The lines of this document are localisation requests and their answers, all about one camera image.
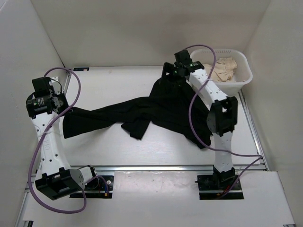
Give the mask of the black trousers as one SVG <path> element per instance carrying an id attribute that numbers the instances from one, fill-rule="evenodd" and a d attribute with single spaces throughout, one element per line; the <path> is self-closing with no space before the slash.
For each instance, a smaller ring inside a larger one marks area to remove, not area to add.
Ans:
<path id="1" fill-rule="evenodd" d="M 158 79 L 149 96 L 138 97 L 95 110 L 78 107 L 63 119 L 63 136 L 71 138 L 87 132 L 103 129 L 120 123 L 130 137 L 141 140 L 153 124 L 184 135 L 200 149 L 211 145 L 212 133 L 207 127 L 209 113 L 200 98 L 192 106 L 192 123 L 201 142 L 194 136 L 188 119 L 190 102 L 195 92 L 185 80 Z"/>

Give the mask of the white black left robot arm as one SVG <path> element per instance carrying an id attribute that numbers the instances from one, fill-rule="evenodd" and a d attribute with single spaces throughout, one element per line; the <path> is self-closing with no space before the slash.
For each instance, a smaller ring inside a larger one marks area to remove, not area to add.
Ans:
<path id="1" fill-rule="evenodd" d="M 35 181 L 38 191 L 51 200 L 73 194 L 85 188 L 95 189 L 99 177 L 92 166 L 72 169 L 63 151 L 59 122 L 52 122 L 68 108 L 63 92 L 57 92 L 49 77 L 32 80 L 34 93 L 26 100 L 28 115 L 36 129 L 41 154 L 41 178 Z"/>

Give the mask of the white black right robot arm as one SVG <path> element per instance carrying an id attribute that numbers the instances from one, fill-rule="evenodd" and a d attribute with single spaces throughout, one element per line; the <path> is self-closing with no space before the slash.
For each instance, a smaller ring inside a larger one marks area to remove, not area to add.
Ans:
<path id="1" fill-rule="evenodd" d="M 202 95 L 210 110 L 207 115 L 207 127 L 213 134 L 215 161 L 211 184 L 217 190 L 228 191 L 237 182 L 237 175 L 232 163 L 232 135 L 237 124 L 238 101 L 227 96 L 211 79 L 199 61 L 193 61 L 188 50 L 181 50 L 175 55 L 175 63 L 164 63 L 162 76 L 185 78 L 197 88 L 194 97 Z"/>

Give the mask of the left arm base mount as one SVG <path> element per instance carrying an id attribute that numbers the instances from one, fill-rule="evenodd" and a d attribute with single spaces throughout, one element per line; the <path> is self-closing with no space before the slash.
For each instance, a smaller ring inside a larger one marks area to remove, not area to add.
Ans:
<path id="1" fill-rule="evenodd" d="M 85 185 L 87 199 L 111 199 L 114 188 L 114 172 L 96 171 L 97 178 Z"/>

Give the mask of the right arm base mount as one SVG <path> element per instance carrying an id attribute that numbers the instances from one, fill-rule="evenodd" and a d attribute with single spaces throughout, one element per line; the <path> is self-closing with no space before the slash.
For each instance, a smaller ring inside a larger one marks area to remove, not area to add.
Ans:
<path id="1" fill-rule="evenodd" d="M 213 167 L 210 175 L 198 175 L 195 181 L 198 185 L 200 200 L 243 200 L 239 175 L 234 167 L 227 172 L 219 172 Z"/>

